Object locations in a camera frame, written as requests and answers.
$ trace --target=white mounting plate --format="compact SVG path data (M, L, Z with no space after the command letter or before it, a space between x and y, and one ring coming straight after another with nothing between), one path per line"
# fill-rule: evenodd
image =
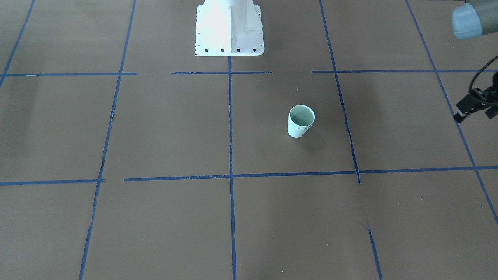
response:
M196 56L256 56L263 55L264 41L262 29L248 29L242 36L232 38L230 9L215 15L208 15L205 5L197 7L195 35ZM254 5L261 21L261 8Z

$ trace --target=plastic cup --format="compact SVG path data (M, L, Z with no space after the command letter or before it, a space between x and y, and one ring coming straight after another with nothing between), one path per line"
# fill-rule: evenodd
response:
M315 121L315 113L306 105L296 105L290 109L287 132L294 138L303 136Z

